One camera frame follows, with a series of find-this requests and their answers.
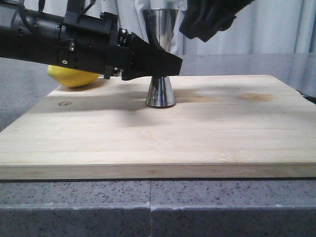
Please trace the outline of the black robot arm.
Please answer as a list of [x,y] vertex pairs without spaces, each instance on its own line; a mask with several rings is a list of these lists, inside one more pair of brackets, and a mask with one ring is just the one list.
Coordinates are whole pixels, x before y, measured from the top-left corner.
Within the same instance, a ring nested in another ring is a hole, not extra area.
[[0,3],[0,55],[123,80],[176,76],[182,59],[118,27],[115,14],[86,14],[82,0],[70,0],[64,16],[26,9],[23,1]]

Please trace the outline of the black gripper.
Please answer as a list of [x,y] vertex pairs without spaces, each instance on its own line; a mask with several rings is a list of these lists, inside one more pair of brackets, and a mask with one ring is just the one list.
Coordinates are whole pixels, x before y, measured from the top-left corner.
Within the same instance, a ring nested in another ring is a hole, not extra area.
[[159,9],[145,9],[143,16],[149,43],[135,33],[118,28],[118,16],[104,12],[101,18],[67,11],[59,39],[58,66],[101,74],[109,79],[118,66],[110,65],[109,48],[128,45],[127,65],[121,74],[128,81],[145,76],[177,76],[182,59],[166,52],[157,38]]

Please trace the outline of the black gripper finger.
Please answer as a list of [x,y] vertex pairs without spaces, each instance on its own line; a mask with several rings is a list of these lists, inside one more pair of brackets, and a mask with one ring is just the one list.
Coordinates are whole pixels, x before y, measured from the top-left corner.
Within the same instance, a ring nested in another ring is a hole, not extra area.
[[210,40],[217,32],[227,30],[236,14],[252,0],[189,0],[180,32],[189,39]]

